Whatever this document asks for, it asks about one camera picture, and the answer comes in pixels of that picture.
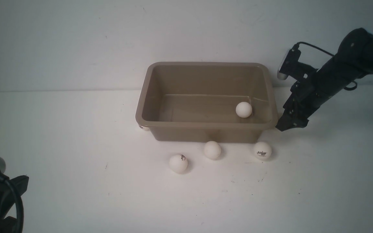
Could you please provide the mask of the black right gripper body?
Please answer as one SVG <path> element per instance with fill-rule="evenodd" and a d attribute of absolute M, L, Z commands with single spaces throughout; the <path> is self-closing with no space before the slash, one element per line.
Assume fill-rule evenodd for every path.
<path fill-rule="evenodd" d="M 337 57 L 329 59 L 317 72 L 292 85 L 285 114 L 309 118 L 323 103 L 362 75 L 361 70 Z"/>

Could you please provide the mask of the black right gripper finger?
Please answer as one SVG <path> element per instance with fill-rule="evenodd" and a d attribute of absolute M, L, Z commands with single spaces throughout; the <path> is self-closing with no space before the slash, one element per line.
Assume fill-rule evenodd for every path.
<path fill-rule="evenodd" d="M 283 114 L 278 119 L 276 129 L 278 129 L 279 131 L 287 131 L 292 128 L 295 128 L 293 120 L 293 110 L 285 109 Z"/>
<path fill-rule="evenodd" d="M 305 128 L 308 125 L 309 119 L 303 117 L 290 117 L 288 119 L 287 130 L 294 128 Z"/>

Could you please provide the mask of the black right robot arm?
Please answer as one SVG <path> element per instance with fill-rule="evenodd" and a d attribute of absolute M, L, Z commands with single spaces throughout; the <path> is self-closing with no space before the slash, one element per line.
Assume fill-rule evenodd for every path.
<path fill-rule="evenodd" d="M 363 28 L 351 31 L 341 42 L 338 52 L 319 69 L 299 62 L 302 42 L 294 44 L 284 56 L 277 77 L 285 80 L 292 77 L 296 82 L 291 86 L 291 95 L 284 103 L 284 113 L 276 128 L 286 131 L 305 128 L 309 117 L 321 105 L 341 90 L 367 75 L 373 75 L 373 34 Z"/>

